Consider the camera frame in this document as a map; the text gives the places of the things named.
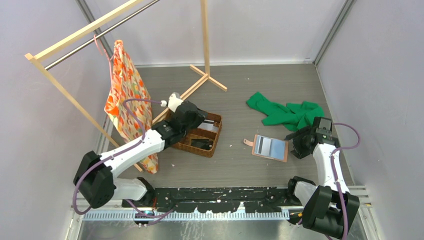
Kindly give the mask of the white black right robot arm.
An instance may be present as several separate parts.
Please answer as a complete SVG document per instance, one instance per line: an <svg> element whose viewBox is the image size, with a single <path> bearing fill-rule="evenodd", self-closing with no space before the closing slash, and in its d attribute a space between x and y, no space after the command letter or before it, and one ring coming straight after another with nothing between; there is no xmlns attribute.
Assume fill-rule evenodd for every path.
<svg viewBox="0 0 424 240"><path fill-rule="evenodd" d="M344 147L332 135L330 118L315 117L312 125L287 135L291 153L298 159L313 156L318 182L294 176L288 182L285 198L291 205L301 204L298 225L321 233L328 239L345 240L360 207L360 200L350 193L340 165Z"/></svg>

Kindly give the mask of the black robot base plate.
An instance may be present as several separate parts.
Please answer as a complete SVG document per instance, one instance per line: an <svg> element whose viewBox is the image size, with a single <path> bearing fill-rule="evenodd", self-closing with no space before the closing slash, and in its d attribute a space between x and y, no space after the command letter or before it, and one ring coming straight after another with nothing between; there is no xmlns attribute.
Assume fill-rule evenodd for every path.
<svg viewBox="0 0 424 240"><path fill-rule="evenodd" d="M246 213L277 213L282 207L301 206L287 187L158 187L141 200L132 200L137 208L160 212L234 213L244 207Z"/></svg>

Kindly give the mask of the white card with magnetic stripe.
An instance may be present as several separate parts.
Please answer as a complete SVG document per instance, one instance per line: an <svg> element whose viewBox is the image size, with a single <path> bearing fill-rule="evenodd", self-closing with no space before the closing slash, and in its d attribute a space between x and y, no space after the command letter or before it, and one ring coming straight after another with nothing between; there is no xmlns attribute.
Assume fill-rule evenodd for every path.
<svg viewBox="0 0 424 240"><path fill-rule="evenodd" d="M256 138L254 153L260 156L268 157L271 151L272 139L259 135Z"/></svg>

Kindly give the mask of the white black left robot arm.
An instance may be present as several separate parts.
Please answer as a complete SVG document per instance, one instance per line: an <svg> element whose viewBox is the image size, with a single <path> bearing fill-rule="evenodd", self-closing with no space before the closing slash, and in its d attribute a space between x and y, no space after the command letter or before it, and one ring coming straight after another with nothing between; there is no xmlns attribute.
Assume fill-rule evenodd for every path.
<svg viewBox="0 0 424 240"><path fill-rule="evenodd" d="M144 178L123 179L120 174L140 160L178 143L208 116L206 111L181 99L175 92L160 104L171 110L168 119L143 129L140 137L114 150L101 154L89 151L83 156L73 179L72 206L77 213L84 214L77 207L78 194L87 201L89 209L98 209L111 200L138 203L141 207L153 202L155 190Z"/></svg>

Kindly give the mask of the tan leather card holder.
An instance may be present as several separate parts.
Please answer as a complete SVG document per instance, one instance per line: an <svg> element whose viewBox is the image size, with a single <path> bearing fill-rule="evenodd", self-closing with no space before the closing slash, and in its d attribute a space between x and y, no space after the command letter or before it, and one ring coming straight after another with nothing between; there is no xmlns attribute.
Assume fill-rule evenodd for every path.
<svg viewBox="0 0 424 240"><path fill-rule="evenodd" d="M243 143L252 148L254 156L283 163L288 161L289 142L286 140L256 134L253 141L244 138Z"/></svg>

